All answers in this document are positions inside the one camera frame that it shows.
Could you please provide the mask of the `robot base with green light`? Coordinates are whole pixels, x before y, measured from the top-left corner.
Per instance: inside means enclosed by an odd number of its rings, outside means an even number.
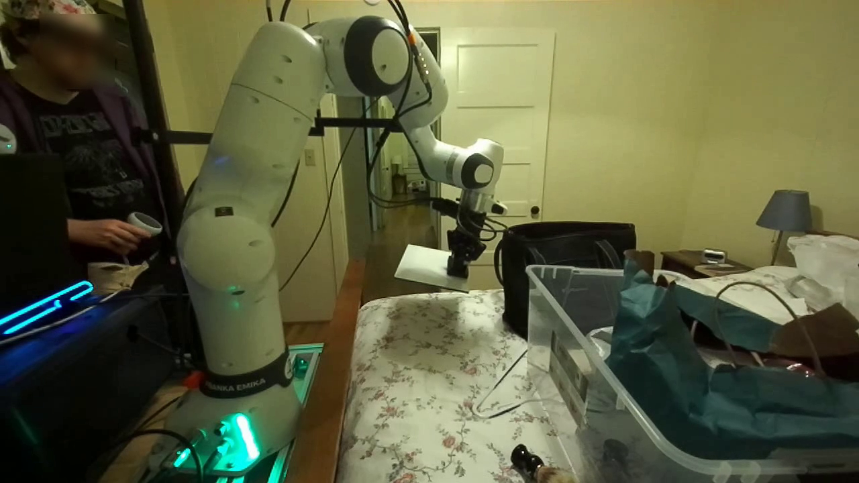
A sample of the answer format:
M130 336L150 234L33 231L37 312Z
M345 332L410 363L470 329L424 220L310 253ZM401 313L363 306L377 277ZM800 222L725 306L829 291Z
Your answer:
M239 399L190 391L168 415L146 483L284 483L322 342L294 342L287 383Z

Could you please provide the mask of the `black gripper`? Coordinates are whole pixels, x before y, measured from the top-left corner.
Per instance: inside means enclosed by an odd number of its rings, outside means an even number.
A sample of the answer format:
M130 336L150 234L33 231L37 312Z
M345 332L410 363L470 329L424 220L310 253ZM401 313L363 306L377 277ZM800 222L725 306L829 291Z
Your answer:
M486 250L484 239L484 215L460 208L456 227L448 234L448 274L466 278L470 274L470 263L478 261Z

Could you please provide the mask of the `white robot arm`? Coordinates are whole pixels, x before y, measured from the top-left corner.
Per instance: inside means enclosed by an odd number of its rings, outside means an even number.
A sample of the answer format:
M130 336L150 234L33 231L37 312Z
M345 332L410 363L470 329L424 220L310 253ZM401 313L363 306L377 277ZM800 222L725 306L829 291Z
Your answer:
M503 147L439 139L448 90L421 34L381 16L263 23L232 78L177 231L209 395L287 377L275 224L327 94L389 98L424 175L460 191L444 278L461 281L486 250Z

